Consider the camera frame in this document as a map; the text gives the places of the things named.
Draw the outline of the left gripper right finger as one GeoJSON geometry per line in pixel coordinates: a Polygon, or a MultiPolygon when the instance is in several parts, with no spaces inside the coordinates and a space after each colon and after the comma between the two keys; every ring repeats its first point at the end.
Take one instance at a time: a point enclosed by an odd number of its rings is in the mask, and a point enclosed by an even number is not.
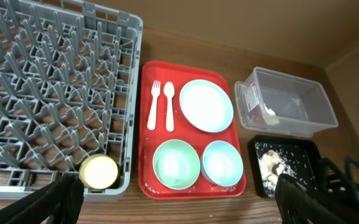
{"type": "Polygon", "coordinates": [[[359,223],[359,211],[287,174],[278,178],[275,200],[283,224],[359,223]]]}

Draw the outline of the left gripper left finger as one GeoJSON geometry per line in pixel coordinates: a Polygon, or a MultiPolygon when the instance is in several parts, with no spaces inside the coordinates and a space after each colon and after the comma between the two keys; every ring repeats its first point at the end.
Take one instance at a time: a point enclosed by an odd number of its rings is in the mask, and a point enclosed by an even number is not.
{"type": "Polygon", "coordinates": [[[84,201],[79,176],[58,180],[0,209],[0,223],[76,223],[84,201]]]}

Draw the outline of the food scraps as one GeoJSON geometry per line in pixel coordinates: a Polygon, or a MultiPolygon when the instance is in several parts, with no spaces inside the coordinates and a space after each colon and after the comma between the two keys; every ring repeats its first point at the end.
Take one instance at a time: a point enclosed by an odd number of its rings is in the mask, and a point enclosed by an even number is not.
{"type": "Polygon", "coordinates": [[[263,186],[271,191],[276,189],[277,180],[281,174],[295,174],[293,169],[274,150],[264,153],[258,162],[263,186]]]}

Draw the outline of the yellow plastic cup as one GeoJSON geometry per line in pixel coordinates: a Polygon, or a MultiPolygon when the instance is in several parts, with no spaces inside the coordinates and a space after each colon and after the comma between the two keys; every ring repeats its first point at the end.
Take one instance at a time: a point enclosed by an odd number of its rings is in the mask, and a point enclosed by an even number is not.
{"type": "Polygon", "coordinates": [[[94,154],[80,165],[79,178],[86,187],[102,190],[114,184],[118,171],[118,165],[112,158],[104,154],[94,154]]]}

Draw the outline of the light blue bowl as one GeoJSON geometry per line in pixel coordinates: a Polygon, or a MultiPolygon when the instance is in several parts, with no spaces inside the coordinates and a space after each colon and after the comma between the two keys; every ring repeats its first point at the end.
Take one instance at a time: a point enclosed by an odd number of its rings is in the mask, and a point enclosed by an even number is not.
{"type": "Polygon", "coordinates": [[[201,173],[211,183],[221,187],[236,185],[243,176],[243,161],[239,151],[222,140],[207,145],[200,158],[201,173]]]}

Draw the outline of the white napkin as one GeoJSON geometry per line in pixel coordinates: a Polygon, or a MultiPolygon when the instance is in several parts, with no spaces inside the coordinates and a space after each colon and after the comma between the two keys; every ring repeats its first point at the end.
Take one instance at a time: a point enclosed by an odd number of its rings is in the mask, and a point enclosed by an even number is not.
{"type": "Polygon", "coordinates": [[[267,125],[275,126],[279,124],[279,119],[276,118],[275,112],[272,109],[269,109],[266,105],[264,105],[264,112],[262,112],[262,117],[267,125]]]}

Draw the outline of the red ketchup packet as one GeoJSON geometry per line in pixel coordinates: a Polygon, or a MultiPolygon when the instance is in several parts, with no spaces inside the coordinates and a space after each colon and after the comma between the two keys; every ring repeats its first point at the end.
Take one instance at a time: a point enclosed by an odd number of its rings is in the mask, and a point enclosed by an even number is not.
{"type": "Polygon", "coordinates": [[[247,117],[251,123],[262,123],[263,116],[255,82],[245,90],[247,117]]]}

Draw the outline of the green bowl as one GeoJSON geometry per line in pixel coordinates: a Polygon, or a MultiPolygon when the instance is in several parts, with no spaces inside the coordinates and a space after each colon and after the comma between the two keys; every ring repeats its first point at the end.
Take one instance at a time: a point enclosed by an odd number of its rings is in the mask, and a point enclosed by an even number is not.
{"type": "Polygon", "coordinates": [[[184,190],[200,175],[200,158],[196,150],[180,139],[161,143],[154,152],[152,168],[158,181],[172,190],[184,190]]]}

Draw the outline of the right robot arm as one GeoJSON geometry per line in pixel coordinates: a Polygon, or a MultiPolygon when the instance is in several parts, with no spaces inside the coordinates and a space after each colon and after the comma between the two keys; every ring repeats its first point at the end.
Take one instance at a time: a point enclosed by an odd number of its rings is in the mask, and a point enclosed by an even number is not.
{"type": "Polygon", "coordinates": [[[359,183],[355,182],[352,167],[359,170],[359,161],[348,156],[345,158],[344,171],[330,159],[319,161],[318,189],[339,202],[359,212],[359,183]]]}

